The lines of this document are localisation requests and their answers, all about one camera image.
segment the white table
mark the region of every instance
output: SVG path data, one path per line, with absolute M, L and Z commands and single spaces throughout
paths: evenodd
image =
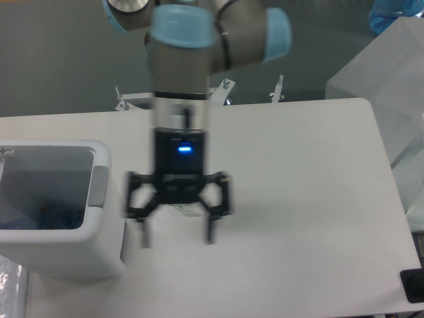
M 149 111 L 9 117 L 1 138 L 94 138 L 113 175 L 149 173 Z M 345 99 L 211 108 L 208 172 L 233 177 L 235 214 L 163 207 L 152 248 L 132 224 L 119 279 L 31 274 L 27 317 L 341 317 L 415 311 L 399 272 L 418 268 L 371 106 Z

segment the blue light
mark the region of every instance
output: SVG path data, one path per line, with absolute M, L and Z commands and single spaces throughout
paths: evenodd
M 192 152 L 193 149 L 190 146 L 180 146 L 180 147 L 178 147 L 178 151 L 187 154 L 187 153 Z

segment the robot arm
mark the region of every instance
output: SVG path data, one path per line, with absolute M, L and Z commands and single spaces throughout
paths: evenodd
M 130 172 L 127 217 L 143 224 L 147 244 L 147 220 L 159 205 L 199 202 L 208 212 L 206 239 L 211 243 L 213 223 L 231 207 L 228 175 L 204 171 L 208 76 L 284 55 L 292 40 L 288 19 L 257 0 L 214 1 L 215 22 L 196 1 L 103 1 L 115 29 L 145 27 L 152 17 L 148 59 L 154 80 L 154 167 L 149 176 Z M 201 196 L 210 183 L 221 188 L 221 203 L 213 207 Z M 133 191 L 144 184 L 156 192 L 144 207 L 131 207 Z

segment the white bin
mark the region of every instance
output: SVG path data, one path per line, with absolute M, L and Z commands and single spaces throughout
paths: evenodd
M 45 276 L 121 274 L 125 220 L 107 147 L 0 140 L 0 148 L 0 254 Z

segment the blue joint cap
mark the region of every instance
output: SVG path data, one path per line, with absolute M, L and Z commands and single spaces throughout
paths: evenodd
M 279 8 L 268 8 L 266 14 L 268 22 L 262 62 L 283 56 L 292 46 L 292 28 L 284 11 Z
M 125 30 L 113 16 L 113 13 L 111 11 L 111 8 L 109 7 L 109 4 L 107 3 L 107 0 L 101 0 L 101 2 L 106 12 L 107 18 L 109 19 L 109 22 L 111 23 L 113 27 L 113 30 L 115 30 L 118 33 L 127 33 L 128 31 Z
M 214 41 L 213 17 L 198 7 L 161 5 L 154 10 L 151 35 L 170 46 L 205 48 Z

